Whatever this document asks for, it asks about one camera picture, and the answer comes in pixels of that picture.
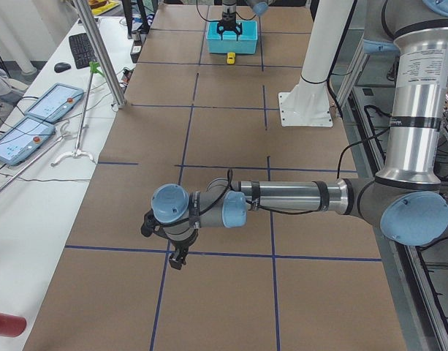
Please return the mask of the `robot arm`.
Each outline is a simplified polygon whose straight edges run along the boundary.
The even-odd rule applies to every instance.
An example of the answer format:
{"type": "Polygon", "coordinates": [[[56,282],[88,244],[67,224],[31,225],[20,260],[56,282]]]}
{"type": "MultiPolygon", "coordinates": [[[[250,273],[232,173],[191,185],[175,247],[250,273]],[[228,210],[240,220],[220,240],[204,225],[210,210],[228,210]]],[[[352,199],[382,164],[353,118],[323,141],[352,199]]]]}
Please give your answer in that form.
{"type": "MultiPolygon", "coordinates": [[[[239,39],[243,34],[243,22],[237,21],[237,17],[242,19],[237,11],[237,0],[223,0],[221,19],[217,22],[216,33],[223,39],[225,32],[232,32],[239,39]]],[[[251,8],[255,16],[261,17],[269,7],[268,1],[247,0],[245,3],[251,8]]]]}
{"type": "Polygon", "coordinates": [[[165,184],[151,198],[141,233],[174,246],[173,268],[185,264],[201,227],[241,227],[257,210],[355,216],[406,246],[448,236],[448,198],[433,171],[447,92],[448,1],[370,1],[365,35],[366,44],[400,51],[382,169],[372,179],[338,178],[333,184],[223,178],[193,193],[165,184]]]}

